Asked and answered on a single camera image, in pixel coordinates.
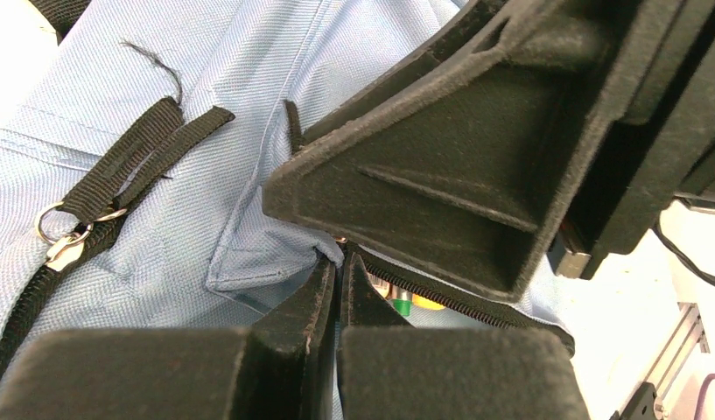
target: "black 3d-printed part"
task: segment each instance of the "black 3d-printed part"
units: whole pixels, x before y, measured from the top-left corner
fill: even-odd
[[[370,283],[365,263],[349,253],[341,283],[340,324],[348,326],[411,326]]]
[[[715,1],[689,2],[703,3]],[[592,256],[583,278],[609,253],[630,253],[675,194],[715,200],[715,8],[693,18],[704,24],[684,34],[694,46],[652,118],[613,126],[571,203],[566,220]]]
[[[0,392],[0,420],[331,420],[336,268],[251,328],[76,330],[38,339]]]
[[[516,301],[658,52],[672,0],[470,1],[304,133],[270,216]]]
[[[346,420],[589,418],[549,332],[351,326],[338,357]]]

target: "felt-textured surface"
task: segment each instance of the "felt-textured surface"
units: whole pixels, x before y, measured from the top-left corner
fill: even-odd
[[[589,418],[549,332],[353,327],[340,344],[346,419]]]
[[[246,334],[52,332],[25,351],[0,394],[0,420],[226,418]]]

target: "black cable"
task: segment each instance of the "black cable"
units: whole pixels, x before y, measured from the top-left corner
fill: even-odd
[[[659,238],[659,241],[661,241],[663,246],[666,247],[666,249],[668,249],[669,251],[671,251],[679,260],[679,262],[687,268],[687,270],[691,271],[695,276],[701,278],[709,285],[715,287],[715,276],[702,271],[687,255],[684,254],[684,252],[682,252],[681,249],[679,249],[679,247],[674,242],[672,242],[663,234],[663,231],[661,230],[661,217],[656,219],[656,223],[654,224],[653,230],[656,234],[656,237]]]

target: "zipper pull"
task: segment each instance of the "zipper pull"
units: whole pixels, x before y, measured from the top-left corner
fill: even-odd
[[[84,253],[84,240],[79,234],[68,234],[48,249],[45,266],[60,273],[68,264],[75,263]]]

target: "black nylon strap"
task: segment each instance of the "black nylon strap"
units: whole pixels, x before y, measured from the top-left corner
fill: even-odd
[[[117,219],[97,223],[95,230],[85,242],[86,252],[74,264],[74,267],[111,248],[115,244],[124,222],[125,216],[121,216]],[[17,350],[25,342],[40,313],[69,273],[71,273],[71,268],[57,272],[46,266],[40,267],[19,295],[19,299],[11,309],[0,339],[0,381]]]
[[[285,101],[285,114],[288,118],[288,130],[290,131],[291,155],[295,156],[305,146],[303,129],[300,126],[300,114],[298,106],[293,101]]]
[[[231,122],[235,115],[223,108],[212,107],[205,114],[195,118],[168,136],[157,150],[141,166],[128,188],[114,200],[115,209],[128,208],[140,204],[161,175],[176,164],[192,147],[210,136],[214,131]]]
[[[65,38],[84,10],[89,0],[30,0],[35,9]]]
[[[183,122],[182,110],[172,98],[156,102],[74,186],[60,210],[73,214],[85,225],[95,221],[128,176]]]

